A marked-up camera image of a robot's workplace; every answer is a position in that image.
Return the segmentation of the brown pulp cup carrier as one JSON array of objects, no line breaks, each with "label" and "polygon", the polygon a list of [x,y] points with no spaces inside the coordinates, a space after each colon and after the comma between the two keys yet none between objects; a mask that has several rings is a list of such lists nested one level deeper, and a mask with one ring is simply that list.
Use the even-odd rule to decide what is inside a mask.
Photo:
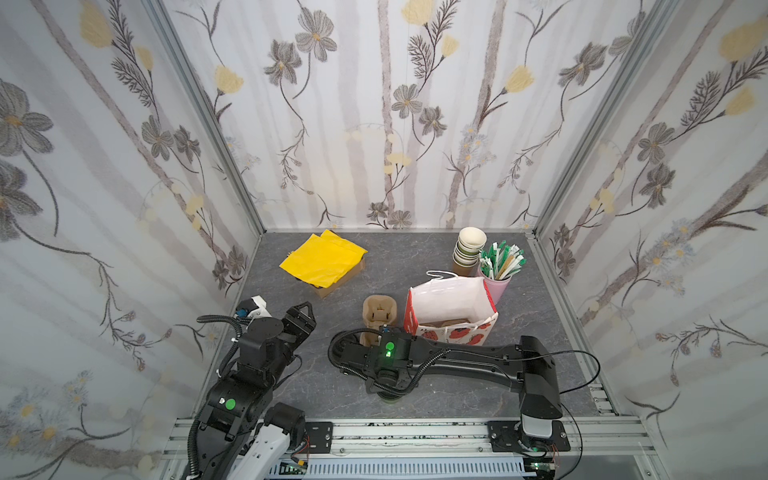
[{"label": "brown pulp cup carrier", "polygon": [[360,343],[363,346],[372,346],[379,343],[377,334],[384,326],[396,326],[398,323],[398,306],[393,297],[386,295],[370,295],[363,302],[363,324],[367,329],[361,334]]}]

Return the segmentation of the red white paper bag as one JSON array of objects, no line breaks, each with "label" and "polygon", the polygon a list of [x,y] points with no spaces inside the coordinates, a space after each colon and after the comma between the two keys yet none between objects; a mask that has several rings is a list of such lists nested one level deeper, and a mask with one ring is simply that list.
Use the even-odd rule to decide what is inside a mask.
[{"label": "red white paper bag", "polygon": [[[499,313],[480,277],[458,276],[452,272],[429,270],[428,282],[411,287],[403,320],[412,335],[444,343],[482,346]],[[467,318],[473,328],[424,329],[420,324]]]}]

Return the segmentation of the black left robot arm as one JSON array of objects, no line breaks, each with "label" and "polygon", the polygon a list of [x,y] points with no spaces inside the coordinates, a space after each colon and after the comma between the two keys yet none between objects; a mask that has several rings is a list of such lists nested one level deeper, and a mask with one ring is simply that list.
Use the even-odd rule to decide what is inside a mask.
[{"label": "black left robot arm", "polygon": [[259,417],[281,385],[296,350],[317,326],[312,304],[290,307],[282,318],[257,317],[242,302],[230,316],[207,314],[199,323],[223,322],[235,332],[217,380],[195,414],[187,437],[187,479],[224,479]]}]

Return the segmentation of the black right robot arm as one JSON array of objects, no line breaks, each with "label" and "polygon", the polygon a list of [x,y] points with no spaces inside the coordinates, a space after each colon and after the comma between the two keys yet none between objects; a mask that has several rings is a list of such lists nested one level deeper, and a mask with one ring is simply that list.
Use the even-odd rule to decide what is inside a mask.
[{"label": "black right robot arm", "polygon": [[596,368],[598,358],[585,350],[549,352],[542,342],[523,335],[517,344],[485,347],[430,340],[399,327],[359,328],[337,333],[328,346],[331,365],[342,374],[364,381],[366,391],[386,401],[410,394],[423,377],[442,375],[482,380],[506,387],[518,395],[520,417],[511,434],[493,437],[525,456],[543,457],[560,448],[555,424],[563,417],[561,396],[587,387],[584,383],[562,390],[555,358],[583,355]]}]

